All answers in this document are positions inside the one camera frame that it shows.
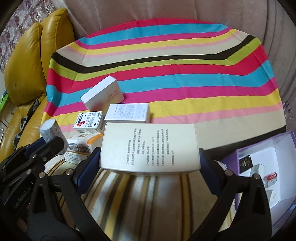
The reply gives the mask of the white orange soap box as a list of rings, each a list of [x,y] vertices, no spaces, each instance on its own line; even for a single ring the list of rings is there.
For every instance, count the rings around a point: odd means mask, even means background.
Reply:
[[[103,140],[102,133],[77,134],[67,139],[67,151],[89,155],[96,147],[101,147]]]

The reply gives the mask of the small white silver box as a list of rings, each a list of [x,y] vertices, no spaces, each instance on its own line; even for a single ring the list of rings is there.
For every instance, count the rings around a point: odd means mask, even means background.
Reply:
[[[262,164],[257,164],[257,165],[254,165],[252,168],[251,168],[251,171],[250,171],[250,177],[252,177],[253,174],[258,174],[260,176],[261,179],[264,178],[264,174],[265,174],[265,166],[262,165]]]

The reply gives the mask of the white cylindrical bottle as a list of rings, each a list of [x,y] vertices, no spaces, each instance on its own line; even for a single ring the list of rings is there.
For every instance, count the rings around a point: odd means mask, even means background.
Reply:
[[[57,121],[52,118],[47,121],[45,121],[41,126],[40,126],[40,134],[42,138],[46,141],[49,142],[55,137],[60,137],[63,140],[63,149],[60,151],[58,154],[63,155],[68,149],[68,142],[60,129],[60,126],[58,125]]]

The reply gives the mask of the black Dormi box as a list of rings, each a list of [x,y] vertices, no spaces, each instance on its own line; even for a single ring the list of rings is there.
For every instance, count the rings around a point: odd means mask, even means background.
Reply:
[[[239,159],[239,173],[243,173],[253,167],[251,156],[248,155],[244,158]]]

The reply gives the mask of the large white text box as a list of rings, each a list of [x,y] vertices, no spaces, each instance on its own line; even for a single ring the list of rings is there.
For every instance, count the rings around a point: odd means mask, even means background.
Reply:
[[[201,162],[195,125],[107,123],[99,166],[130,175],[197,171]]]

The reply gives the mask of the white yellow-sided box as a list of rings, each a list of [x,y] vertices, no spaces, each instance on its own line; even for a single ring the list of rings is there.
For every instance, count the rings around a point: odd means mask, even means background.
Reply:
[[[107,76],[88,92],[81,96],[81,101],[90,111],[102,111],[107,113],[111,104],[119,104],[125,98],[115,78]]]

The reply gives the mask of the white fine-print box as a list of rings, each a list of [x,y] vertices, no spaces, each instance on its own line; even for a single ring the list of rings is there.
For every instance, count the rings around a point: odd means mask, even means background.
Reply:
[[[150,123],[149,104],[111,104],[104,120],[106,123]]]

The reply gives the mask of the small red grey packet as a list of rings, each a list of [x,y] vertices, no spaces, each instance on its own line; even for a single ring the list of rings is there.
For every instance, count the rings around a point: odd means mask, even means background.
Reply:
[[[278,176],[277,176],[276,172],[273,172],[273,173],[270,173],[270,174],[264,176],[264,178],[263,178],[264,188],[267,189],[270,186],[276,184],[277,178],[278,178]]]

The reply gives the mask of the purple storage box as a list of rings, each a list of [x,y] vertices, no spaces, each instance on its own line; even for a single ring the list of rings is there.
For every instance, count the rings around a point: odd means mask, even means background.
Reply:
[[[265,166],[264,176],[276,172],[277,183],[265,189],[271,214],[272,235],[288,221],[295,209],[295,134],[288,131],[237,149],[222,163],[238,176],[250,177],[251,169],[239,173],[239,159],[250,155],[253,166]]]

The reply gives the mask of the white blue red medicine box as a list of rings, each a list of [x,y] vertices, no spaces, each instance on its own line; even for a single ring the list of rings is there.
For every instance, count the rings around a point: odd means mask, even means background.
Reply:
[[[78,133],[103,133],[104,117],[105,115],[102,111],[79,113],[73,128]]]

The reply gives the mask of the beige striped blanket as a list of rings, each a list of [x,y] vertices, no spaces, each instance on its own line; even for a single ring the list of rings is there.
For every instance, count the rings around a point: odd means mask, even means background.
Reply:
[[[198,171],[129,176],[100,170],[81,198],[111,240],[188,240],[217,200]]]

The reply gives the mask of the yellow leather cushion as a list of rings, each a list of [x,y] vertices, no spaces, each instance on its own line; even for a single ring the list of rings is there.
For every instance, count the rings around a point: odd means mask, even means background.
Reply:
[[[1,142],[1,160],[40,137],[51,56],[73,41],[68,11],[61,8],[29,27],[16,44],[4,70],[6,90],[16,112]]]

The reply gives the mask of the rainbow striped cloth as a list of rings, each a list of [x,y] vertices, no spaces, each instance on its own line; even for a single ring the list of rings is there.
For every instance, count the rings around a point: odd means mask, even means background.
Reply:
[[[204,149],[258,142],[286,130],[261,41],[222,24],[152,19],[82,37],[51,57],[43,120],[64,134],[86,110],[81,96],[107,76],[124,103],[148,103],[152,123],[194,123]]]

